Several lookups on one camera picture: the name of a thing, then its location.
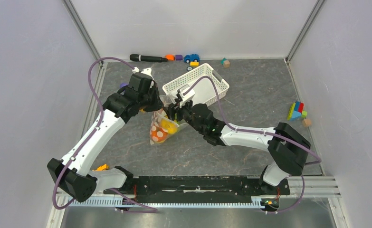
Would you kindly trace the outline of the yellow toy lemon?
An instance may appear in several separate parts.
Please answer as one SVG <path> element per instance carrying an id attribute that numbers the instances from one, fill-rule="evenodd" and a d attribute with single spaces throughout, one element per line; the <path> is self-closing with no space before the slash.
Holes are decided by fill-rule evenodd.
<path id="1" fill-rule="evenodd" d="M 178 131 L 177 124 L 166 119 L 161 119 L 160 126 L 167 134 L 175 134 Z"/>

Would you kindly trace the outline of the white perforated plastic basket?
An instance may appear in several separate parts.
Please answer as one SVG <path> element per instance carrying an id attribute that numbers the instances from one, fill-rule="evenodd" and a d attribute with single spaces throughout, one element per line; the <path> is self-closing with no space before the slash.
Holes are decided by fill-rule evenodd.
<path id="1" fill-rule="evenodd" d="M 190 93 L 193 95 L 193 104 L 204 103 L 208 106 L 217 102 L 216 95 L 223 98 L 229 84 L 208 63 L 204 63 L 195 69 L 175 78 L 162 86 L 163 91 L 171 99 L 176 98 L 178 91 L 186 91 L 194 86 Z"/>

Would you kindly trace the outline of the clear dotted zip bag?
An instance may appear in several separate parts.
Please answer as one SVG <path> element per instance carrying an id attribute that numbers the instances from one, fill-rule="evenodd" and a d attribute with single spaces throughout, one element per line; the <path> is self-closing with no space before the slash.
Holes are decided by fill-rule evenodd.
<path id="1" fill-rule="evenodd" d="M 154 111 L 149 131 L 150 145 L 165 142 L 168 138 L 178 133 L 186 126 L 187 123 L 184 120 L 180 122 L 170 120 L 163 108 Z"/>

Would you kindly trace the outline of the orange toy pumpkin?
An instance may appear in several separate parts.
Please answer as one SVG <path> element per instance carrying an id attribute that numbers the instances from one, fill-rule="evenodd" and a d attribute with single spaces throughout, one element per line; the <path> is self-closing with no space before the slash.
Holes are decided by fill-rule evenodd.
<path id="1" fill-rule="evenodd" d="M 152 125 L 150 129 L 150 140 L 152 144 L 162 143 L 168 138 L 168 133 L 159 126 Z"/>

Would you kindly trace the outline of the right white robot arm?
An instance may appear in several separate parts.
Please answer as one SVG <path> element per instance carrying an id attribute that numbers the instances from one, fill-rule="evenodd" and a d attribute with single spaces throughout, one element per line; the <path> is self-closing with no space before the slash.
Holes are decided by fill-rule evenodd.
<path id="1" fill-rule="evenodd" d="M 243 146 L 268 152 L 273 163 L 264 168 L 258 180 L 265 194 L 275 191 L 282 180 L 303 173 L 311 144 L 287 123 L 269 128 L 237 126 L 215 118 L 206 104 L 192 101 L 184 106 L 170 104 L 164 111 L 170 120 L 185 121 L 213 146 Z"/>

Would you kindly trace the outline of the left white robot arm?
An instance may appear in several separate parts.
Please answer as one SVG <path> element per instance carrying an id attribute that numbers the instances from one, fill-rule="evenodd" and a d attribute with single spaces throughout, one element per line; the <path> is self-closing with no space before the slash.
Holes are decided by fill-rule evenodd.
<path id="1" fill-rule="evenodd" d="M 107 98 L 98 119 L 77 145 L 62 159 L 52 158 L 48 162 L 47 169 L 56 186 L 78 202 L 110 188 L 129 193 L 134 181 L 124 169 L 93 171 L 91 166 L 110 139 L 140 110 L 154 112 L 162 107 L 158 86 L 149 69 L 133 73 L 127 86 Z"/>

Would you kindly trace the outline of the black microphone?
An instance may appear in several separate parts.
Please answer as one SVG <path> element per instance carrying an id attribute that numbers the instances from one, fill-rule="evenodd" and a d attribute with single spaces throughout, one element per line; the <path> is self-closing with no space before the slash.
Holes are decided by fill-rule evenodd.
<path id="1" fill-rule="evenodd" d="M 129 59 L 134 62 L 157 62 L 157 63 L 168 62 L 168 59 L 164 57 L 153 57 L 139 54 L 131 54 L 129 56 Z"/>

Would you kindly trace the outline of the orange toy block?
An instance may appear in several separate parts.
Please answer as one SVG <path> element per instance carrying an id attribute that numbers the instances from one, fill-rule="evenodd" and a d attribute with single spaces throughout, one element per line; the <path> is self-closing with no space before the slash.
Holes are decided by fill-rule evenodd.
<path id="1" fill-rule="evenodd" d="M 176 60 L 176 57 L 174 55 L 165 55 L 165 58 L 168 60 L 168 61 L 175 61 Z"/>

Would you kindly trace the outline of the purple toy block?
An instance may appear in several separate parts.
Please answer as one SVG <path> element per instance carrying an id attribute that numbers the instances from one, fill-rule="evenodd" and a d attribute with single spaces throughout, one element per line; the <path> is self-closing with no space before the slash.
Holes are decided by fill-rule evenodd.
<path id="1" fill-rule="evenodd" d="M 183 55 L 175 55 L 175 60 L 176 61 L 182 61 L 183 60 Z"/>

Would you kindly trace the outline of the yellow toy brick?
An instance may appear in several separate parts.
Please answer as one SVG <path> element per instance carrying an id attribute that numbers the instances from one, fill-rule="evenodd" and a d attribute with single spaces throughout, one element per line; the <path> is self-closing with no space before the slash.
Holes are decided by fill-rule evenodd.
<path id="1" fill-rule="evenodd" d="M 199 62 L 194 62 L 194 61 L 193 62 L 190 62 L 190 66 L 191 67 L 198 67 L 199 64 L 200 64 Z"/>

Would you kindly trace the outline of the blue toy car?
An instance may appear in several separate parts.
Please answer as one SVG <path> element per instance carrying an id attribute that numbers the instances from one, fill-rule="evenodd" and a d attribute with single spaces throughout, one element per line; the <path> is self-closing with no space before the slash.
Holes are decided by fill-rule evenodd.
<path id="1" fill-rule="evenodd" d="M 198 54 L 190 54 L 190 55 L 185 55 L 183 57 L 183 61 L 185 63 L 190 63 L 190 62 L 200 62 L 200 56 Z"/>

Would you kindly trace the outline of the teal and wood cubes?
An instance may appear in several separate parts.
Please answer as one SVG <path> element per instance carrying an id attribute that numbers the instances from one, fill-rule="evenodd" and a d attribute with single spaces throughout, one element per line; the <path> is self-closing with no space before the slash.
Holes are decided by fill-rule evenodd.
<path id="1" fill-rule="evenodd" d="M 230 67 L 230 61 L 229 61 L 228 59 L 226 59 L 226 58 L 223 58 L 223 59 L 221 60 L 221 64 L 222 64 L 222 66 L 223 66 L 224 68 L 229 68 L 229 67 Z"/>

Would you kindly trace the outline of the colourful building block stack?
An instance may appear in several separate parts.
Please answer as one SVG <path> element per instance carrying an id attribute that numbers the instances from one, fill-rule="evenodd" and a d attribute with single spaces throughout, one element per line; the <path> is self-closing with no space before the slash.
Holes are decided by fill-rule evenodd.
<path id="1" fill-rule="evenodd" d="M 287 120 L 295 120 L 298 118 L 306 118 L 307 111 L 304 110 L 304 103 L 295 101 L 288 112 Z"/>

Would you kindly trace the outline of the wooden cube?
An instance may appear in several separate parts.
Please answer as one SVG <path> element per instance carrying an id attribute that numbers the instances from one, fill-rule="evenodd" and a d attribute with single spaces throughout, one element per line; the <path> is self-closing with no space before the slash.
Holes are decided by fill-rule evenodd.
<path id="1" fill-rule="evenodd" d="M 305 118 L 302 120 L 302 126 L 303 127 L 310 127 L 312 125 L 312 121 L 309 118 Z"/>

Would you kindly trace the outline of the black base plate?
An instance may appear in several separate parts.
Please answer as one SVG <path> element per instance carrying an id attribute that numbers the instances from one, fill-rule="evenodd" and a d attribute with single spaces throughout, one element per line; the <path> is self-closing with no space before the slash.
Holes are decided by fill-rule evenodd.
<path id="1" fill-rule="evenodd" d="M 290 195 L 286 179 L 272 187 L 255 176 L 138 176 L 119 188 L 139 203 L 248 202 L 251 197 Z"/>

